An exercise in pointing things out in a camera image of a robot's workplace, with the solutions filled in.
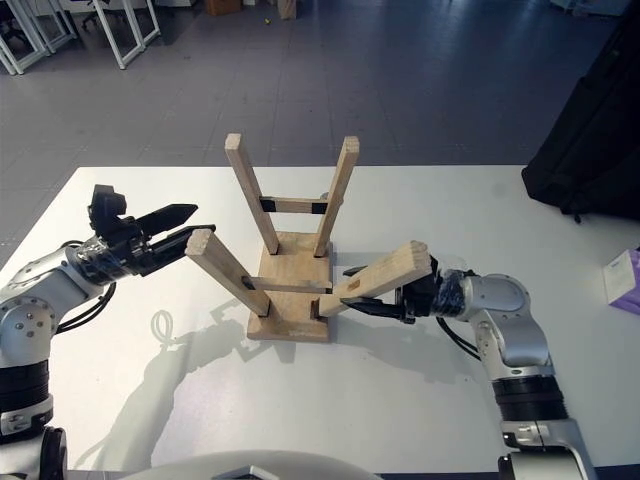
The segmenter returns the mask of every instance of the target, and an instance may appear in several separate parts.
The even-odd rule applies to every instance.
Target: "black cable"
[[[74,247],[79,245],[82,245],[81,241],[69,240],[68,242],[64,242],[60,248]],[[56,334],[69,332],[75,328],[81,327],[82,325],[89,323],[91,320],[96,318],[106,308],[109,301],[113,298],[113,294],[115,293],[115,291],[116,291],[116,284],[114,282],[111,285],[109,285],[109,288],[107,288],[107,292],[103,296],[98,297],[98,301],[92,307],[88,308],[87,310],[82,312],[80,315],[77,315],[72,319],[67,320],[66,322],[61,322],[58,325]]]
[[[456,332],[451,330],[451,327],[449,327],[449,325],[447,324],[444,318],[436,317],[436,321],[438,322],[438,325],[440,325],[440,328],[442,328],[444,333],[446,333],[447,336],[451,340],[453,340],[453,343],[455,343],[458,347],[460,347],[469,356],[480,361],[480,356],[478,355],[478,348],[475,345],[473,345],[470,342],[467,342],[464,338],[462,338]]]

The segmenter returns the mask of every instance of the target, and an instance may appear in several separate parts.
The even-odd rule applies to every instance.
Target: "black tape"
[[[267,213],[277,212],[276,210],[276,202],[273,200],[268,200],[266,198],[260,199],[260,205],[262,205],[262,211]]]
[[[311,213],[315,215],[324,215],[325,213],[327,213],[327,202],[313,202],[311,204]]]
[[[249,277],[242,277],[242,284],[247,287],[247,290],[255,290],[256,287],[253,285],[253,283],[251,283],[251,278]]]

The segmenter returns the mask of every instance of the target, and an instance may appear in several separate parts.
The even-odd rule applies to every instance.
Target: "white table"
[[[640,318],[608,307],[601,267],[635,247],[640,225],[590,216],[582,225],[526,197],[520,167],[363,167],[333,232],[339,273],[410,239],[479,273],[529,289],[572,416],[596,466],[640,463]],[[332,168],[257,168],[268,195],[314,196]],[[230,168],[81,168],[0,273],[64,240],[90,236],[94,183],[112,184],[139,216],[197,203],[190,223],[214,222],[250,272],[262,242]],[[314,231],[311,216],[276,228]],[[165,345],[152,319],[173,319]],[[248,341],[248,310],[187,259],[119,284],[93,323],[56,337],[53,425],[70,467],[138,470],[197,454],[288,449],[374,472],[495,471],[505,451],[482,367],[431,318],[415,326],[349,311],[337,341]],[[458,331],[469,334],[466,326]]]

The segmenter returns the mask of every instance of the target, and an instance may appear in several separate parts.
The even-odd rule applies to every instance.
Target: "wooden stool leg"
[[[267,316],[269,297],[262,290],[249,290],[244,286],[242,279],[249,274],[211,230],[194,230],[185,254],[252,312]]]
[[[327,252],[327,244],[333,225],[338,217],[338,210],[344,201],[344,192],[347,190],[351,172],[360,155],[360,142],[358,137],[345,137],[338,159],[336,173],[333,175],[329,197],[327,198],[327,211],[320,220],[318,227],[318,238],[314,248],[314,257],[323,257]]]
[[[262,235],[264,244],[270,254],[274,255],[278,251],[278,236],[276,230],[273,228],[271,217],[268,213],[265,213],[260,203],[260,185],[253,172],[253,167],[249,162],[249,155],[242,143],[242,135],[239,133],[230,133],[227,135],[227,140],[224,144],[224,151],[227,153],[229,163],[233,167],[233,171],[238,178],[242,193],[244,193],[249,209],[253,215],[258,230]]]

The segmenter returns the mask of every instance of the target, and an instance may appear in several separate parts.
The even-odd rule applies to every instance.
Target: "purple box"
[[[604,267],[607,302],[640,315],[640,251],[626,250]]]

